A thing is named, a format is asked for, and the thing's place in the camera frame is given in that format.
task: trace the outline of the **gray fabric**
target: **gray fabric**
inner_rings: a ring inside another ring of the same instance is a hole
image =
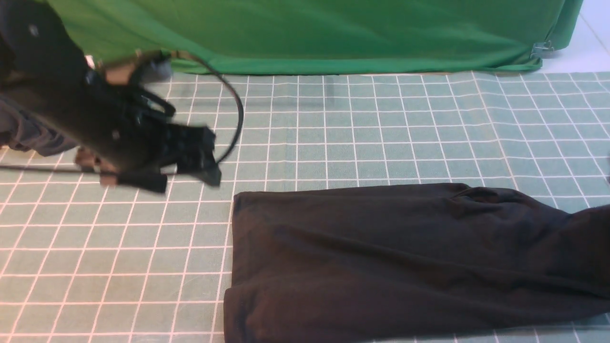
[[[52,156],[75,148],[77,143],[0,96],[0,145],[7,145],[17,151],[34,150],[41,156]]]

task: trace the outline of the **black cloth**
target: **black cloth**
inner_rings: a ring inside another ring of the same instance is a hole
[[[0,96],[0,146],[3,145],[16,151],[34,150],[46,157],[72,150],[77,143]]]
[[[347,343],[610,311],[610,206],[465,184],[234,198],[227,343]]]

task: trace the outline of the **black garment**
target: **black garment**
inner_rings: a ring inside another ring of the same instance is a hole
[[[0,146],[3,145],[17,151],[34,150],[46,157],[72,150],[77,143],[0,96]]]
[[[234,201],[227,343],[472,333],[610,311],[610,206],[568,214],[464,184]]]

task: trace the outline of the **green backdrop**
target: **green backdrop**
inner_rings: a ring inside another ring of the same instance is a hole
[[[529,71],[583,0],[48,0],[96,59],[184,49],[227,74]],[[205,73],[187,62],[177,71]]]

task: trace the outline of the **cable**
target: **cable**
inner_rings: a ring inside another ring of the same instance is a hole
[[[243,110],[242,99],[239,97],[239,94],[237,94],[237,91],[235,90],[235,88],[222,76],[222,74],[220,74],[220,72],[218,72],[214,67],[212,67],[209,63],[207,63],[203,59],[201,59],[197,56],[194,56],[193,54],[191,54],[187,51],[173,51],[173,52],[171,52],[170,55],[173,58],[191,60],[193,62],[197,62],[197,63],[201,64],[202,66],[204,66],[206,69],[208,69],[210,71],[210,73],[212,73],[214,76],[216,76],[216,78],[224,86],[226,86],[229,89],[229,92],[235,99],[235,103],[237,105],[237,127],[235,130],[235,134],[233,135],[233,139],[231,140],[231,143],[229,144],[229,147],[224,152],[224,154],[220,158],[218,158],[213,165],[203,168],[202,171],[205,171],[205,170],[208,170],[211,168],[216,168],[225,159],[227,159],[227,157],[229,157],[229,155],[231,155],[231,153],[233,152],[233,149],[235,149],[235,146],[237,145],[237,142],[239,141],[239,137],[240,137],[240,134],[242,133],[243,121],[244,121],[244,110]],[[52,169],[52,168],[27,167],[27,166],[22,166],[22,165],[2,165],[2,164],[0,164],[0,170],[18,170],[18,171],[22,171],[22,172],[38,172],[38,173],[53,173],[53,174],[81,174],[81,175],[86,174],[86,175],[99,175],[99,176],[120,176],[120,173],[114,173],[114,172],[110,172],[110,171],[88,171],[88,170],[73,170],[73,169],[61,169],[61,168]],[[142,172],[139,172],[139,174],[147,175],[147,174],[150,174],[150,172],[142,171]],[[177,176],[177,175],[181,175],[181,173],[162,173],[162,175]]]
[[[235,88],[233,88],[233,86],[227,80],[225,80],[223,78],[223,76],[216,69],[212,68],[212,66],[210,66],[209,63],[207,63],[203,59],[200,59],[197,56],[193,56],[192,54],[190,54],[187,51],[175,51],[172,53],[172,56],[174,56],[178,59],[185,59],[185,60],[191,60],[194,62],[198,62],[199,64],[204,66],[206,69],[208,69],[210,71],[210,73],[212,73],[214,76],[216,76],[216,78],[218,80],[220,80],[220,82],[222,82],[229,89],[229,92],[233,95],[233,98],[235,99],[235,102],[237,103],[237,129],[235,131],[235,135],[233,136],[233,140],[231,141],[231,144],[229,145],[229,148],[224,153],[224,155],[222,155],[222,157],[220,157],[216,161],[216,164],[218,165],[218,164],[220,164],[220,162],[224,161],[227,157],[229,157],[229,155],[231,154],[231,151],[233,151],[237,142],[239,141],[239,135],[240,135],[240,133],[242,131],[242,127],[243,127],[242,99],[237,94],[237,91],[235,90]]]

